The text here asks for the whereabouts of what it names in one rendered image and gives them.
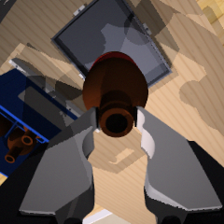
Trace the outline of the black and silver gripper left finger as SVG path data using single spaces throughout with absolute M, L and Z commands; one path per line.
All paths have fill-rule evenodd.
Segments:
M 63 224 L 69 217 L 83 222 L 95 202 L 88 158 L 96 128 L 93 106 L 41 143 L 0 185 L 0 224 Z

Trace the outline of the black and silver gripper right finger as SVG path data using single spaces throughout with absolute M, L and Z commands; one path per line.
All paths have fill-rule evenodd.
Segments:
M 147 155 L 145 205 L 156 224 L 168 216 L 181 224 L 224 224 L 224 167 L 143 107 L 133 111 Z

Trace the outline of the blue plastic crate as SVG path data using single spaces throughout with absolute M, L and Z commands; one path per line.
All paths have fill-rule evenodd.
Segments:
M 0 137 L 0 174 L 6 177 L 9 177 L 41 143 L 47 143 L 77 119 L 76 115 L 17 68 L 0 76 L 0 108 L 0 114 L 14 123 L 10 130 Z M 39 142 L 29 154 L 19 155 L 13 163 L 7 162 L 5 156 L 9 151 L 8 134 L 17 126 L 24 130 L 23 125 L 41 138 L 36 138 Z

